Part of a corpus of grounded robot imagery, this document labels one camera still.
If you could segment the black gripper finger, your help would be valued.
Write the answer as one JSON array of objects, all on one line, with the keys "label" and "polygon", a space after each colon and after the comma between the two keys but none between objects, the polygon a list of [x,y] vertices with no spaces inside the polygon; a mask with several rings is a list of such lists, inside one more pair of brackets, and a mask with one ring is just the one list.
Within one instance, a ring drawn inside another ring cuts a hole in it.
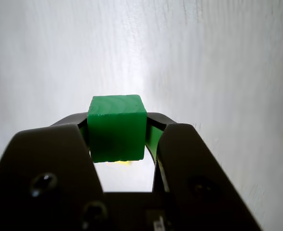
[{"label": "black gripper finger", "polygon": [[0,231],[103,231],[86,113],[16,133],[0,160]]},{"label": "black gripper finger", "polygon": [[177,231],[258,231],[260,226],[193,125],[147,114],[148,136],[162,132],[156,159]]}]

